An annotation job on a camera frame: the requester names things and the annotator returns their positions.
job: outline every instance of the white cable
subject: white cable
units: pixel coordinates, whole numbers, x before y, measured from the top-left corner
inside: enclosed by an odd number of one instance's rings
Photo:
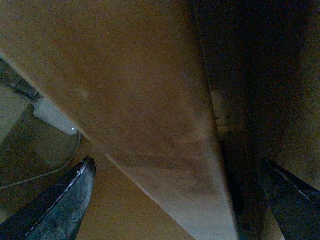
[[[76,155],[76,153],[77,153],[77,151],[78,151],[78,148],[79,148],[79,146],[80,146],[81,133],[78,132],[78,134],[79,134],[79,140],[78,140],[78,144],[77,144],[77,146],[76,146],[76,149],[75,149],[75,151],[74,151],[74,154],[73,154],[73,156],[71,157],[71,159],[70,159],[65,165],[63,165],[62,167],[60,167],[60,168],[58,168],[58,169],[56,169],[56,170],[50,171],[50,172],[48,172],[48,173],[45,173],[45,174],[42,174],[42,175],[39,175],[39,176],[35,176],[35,177],[32,177],[32,178],[28,178],[28,179],[26,179],[26,180],[18,181],[18,182],[9,184],[9,185],[1,186],[1,187],[0,187],[0,191],[1,191],[1,190],[4,190],[4,189],[12,188],[12,187],[17,186],[17,185],[20,185],[20,184],[24,184],[24,183],[27,183],[27,182],[30,182],[30,181],[33,181],[33,180],[36,180],[36,179],[39,179],[39,178],[43,178],[43,177],[49,176],[49,175],[51,175],[51,174],[54,174],[54,173],[57,173],[57,172],[61,171],[61,170],[64,169],[65,167],[67,167],[67,166],[71,163],[71,161],[75,158],[75,155]]]

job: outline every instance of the wooden board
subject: wooden board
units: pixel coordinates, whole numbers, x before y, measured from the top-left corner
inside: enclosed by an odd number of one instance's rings
[[[237,238],[189,2],[4,0],[0,53],[195,239]]]

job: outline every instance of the wooden panel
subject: wooden panel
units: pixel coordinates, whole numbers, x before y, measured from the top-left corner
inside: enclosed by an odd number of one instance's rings
[[[194,22],[181,0],[4,0],[0,52],[194,238],[233,240]]]

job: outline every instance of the white cord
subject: white cord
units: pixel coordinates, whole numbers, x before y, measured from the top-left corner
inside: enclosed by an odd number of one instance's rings
[[[73,156],[71,157],[71,159],[70,159],[65,165],[63,165],[62,167],[60,167],[60,168],[58,168],[58,169],[56,169],[56,170],[50,171],[50,172],[48,172],[48,173],[45,173],[45,174],[42,174],[42,175],[39,175],[39,176],[35,176],[35,177],[32,177],[32,178],[28,178],[28,179],[23,180],[23,181],[18,181],[18,182],[15,182],[15,183],[12,183],[12,184],[9,184],[9,185],[6,185],[6,186],[2,186],[2,187],[0,187],[0,191],[1,191],[1,190],[4,190],[4,189],[12,188],[12,187],[17,186],[17,185],[20,185],[20,184],[24,184],[24,183],[27,183],[27,182],[30,182],[30,181],[33,181],[33,180],[36,180],[36,179],[39,179],[39,178],[43,178],[43,177],[49,176],[49,175],[51,175],[51,174],[54,174],[54,173],[57,173],[57,172],[61,171],[61,170],[64,169],[65,167],[67,167],[67,166],[71,163],[71,161],[75,158],[75,155],[76,155],[76,153],[77,153],[77,151],[78,151],[78,148],[79,148],[79,146],[80,146],[81,133],[78,132],[78,134],[79,134],[79,140],[78,140],[78,144],[77,144],[77,146],[76,146],[76,149],[75,149],[75,151],[74,151],[74,154],[73,154]]]

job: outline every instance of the white power adapter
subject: white power adapter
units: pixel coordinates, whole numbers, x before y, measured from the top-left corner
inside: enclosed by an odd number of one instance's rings
[[[75,124],[47,98],[40,98],[33,106],[33,115],[38,119],[68,135],[77,134],[78,130]]]

